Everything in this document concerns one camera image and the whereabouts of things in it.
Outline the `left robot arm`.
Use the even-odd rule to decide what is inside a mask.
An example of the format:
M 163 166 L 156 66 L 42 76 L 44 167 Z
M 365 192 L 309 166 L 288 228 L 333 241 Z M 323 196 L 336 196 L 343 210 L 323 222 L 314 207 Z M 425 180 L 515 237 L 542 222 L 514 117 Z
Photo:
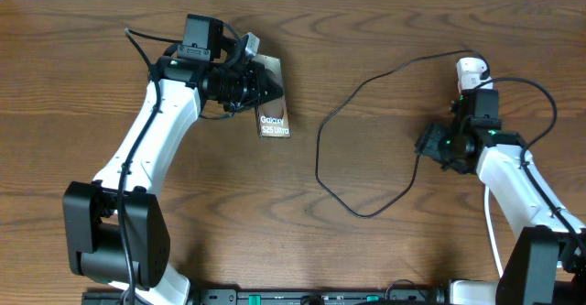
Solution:
M 188 15 L 182 39 L 148 60 L 146 96 L 125 139 L 90 182 L 63 195 L 70 270 L 119 289 L 121 304 L 186 304 L 190 280 L 169 261 L 159 199 L 182 138 L 209 101 L 224 117 L 282 97 L 257 57 L 259 40 L 227 23 Z

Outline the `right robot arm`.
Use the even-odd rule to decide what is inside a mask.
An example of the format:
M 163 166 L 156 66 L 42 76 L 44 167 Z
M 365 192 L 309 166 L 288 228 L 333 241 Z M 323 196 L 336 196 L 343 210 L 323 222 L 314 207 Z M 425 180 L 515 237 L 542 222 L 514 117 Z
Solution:
M 499 94 L 469 89 L 450 125 L 431 124 L 416 143 L 443 169 L 474 174 L 493 194 L 516 238 L 496 282 L 454 280 L 451 304 L 582 304 L 585 225 L 567 212 L 534 164 L 524 139 L 502 130 Z

